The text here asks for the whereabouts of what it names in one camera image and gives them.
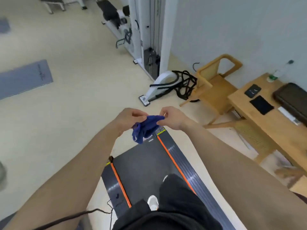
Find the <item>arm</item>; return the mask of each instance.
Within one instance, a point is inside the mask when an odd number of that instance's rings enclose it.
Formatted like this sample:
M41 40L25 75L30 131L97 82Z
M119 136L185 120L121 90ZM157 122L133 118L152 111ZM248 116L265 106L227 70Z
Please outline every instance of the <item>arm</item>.
M117 137L146 119L145 112L126 108L87 146L45 182L21 207L5 230L27 230L86 210ZM80 218L52 230L75 230Z
M307 229L307 205L254 161L174 107L158 122L184 131L218 190L248 230Z

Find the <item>floor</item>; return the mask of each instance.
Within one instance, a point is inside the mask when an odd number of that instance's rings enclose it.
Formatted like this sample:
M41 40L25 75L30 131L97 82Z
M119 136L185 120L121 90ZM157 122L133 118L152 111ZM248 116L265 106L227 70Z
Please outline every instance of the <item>floor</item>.
M6 71L47 59L54 82L0 100L0 160L8 170L7 187L0 192L0 220L17 211L30 195L71 160L88 141L125 107L159 114L163 106L179 107L182 102L171 93L144 107L138 97L152 81L132 62L124 48L115 48L116 39L101 24L102 14L94 1L88 10L78 4L67 11L49 15L38 0L1 0L0 13L9 19L11 32L0 35L0 68ZM179 62L171 57L170 66ZM199 123L208 123L213 112L201 103L181 108ZM235 118L225 116L221 121ZM243 225L217 190L188 137L167 129L200 178L209 188L237 229ZM241 153L254 158L233 129L211 132ZM117 156L135 143L125 132L112 150ZM276 159L264 163L272 173ZM102 180L89 209L108 209L109 197ZM110 216L90 215L94 229L107 229Z

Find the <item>wooden desk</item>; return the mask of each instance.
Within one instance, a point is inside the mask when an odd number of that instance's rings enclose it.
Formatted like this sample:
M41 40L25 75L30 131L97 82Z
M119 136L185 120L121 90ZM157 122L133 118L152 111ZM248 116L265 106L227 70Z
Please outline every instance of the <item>wooden desk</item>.
M278 151L307 175L307 127L303 124L296 126L277 109L280 104L273 99L272 93L283 83L279 80L270 83L267 77L267 73L263 74L228 96L228 99L233 107L249 120L250 124L260 129L276 143ZM244 94L252 84L261 87L258 95L275 107L266 115L262 115L249 102L251 99Z

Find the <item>white sneaker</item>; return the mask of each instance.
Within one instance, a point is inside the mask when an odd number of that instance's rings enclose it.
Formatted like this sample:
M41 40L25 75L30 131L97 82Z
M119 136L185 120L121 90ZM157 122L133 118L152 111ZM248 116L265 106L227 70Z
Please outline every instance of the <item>white sneaker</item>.
M152 211L156 211L159 207L159 202L156 196L152 195L148 198L148 206Z
M167 178L167 176L168 176L168 175L166 175L166 176L164 177L163 182L165 181L165 179Z

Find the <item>blue towel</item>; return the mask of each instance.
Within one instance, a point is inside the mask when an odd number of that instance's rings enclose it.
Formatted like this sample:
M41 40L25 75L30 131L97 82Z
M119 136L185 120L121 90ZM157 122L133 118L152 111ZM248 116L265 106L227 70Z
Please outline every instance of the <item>blue towel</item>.
M157 121L165 119L164 116L150 115L141 123L133 126L132 138L135 142L142 144L143 138L149 138L159 128Z

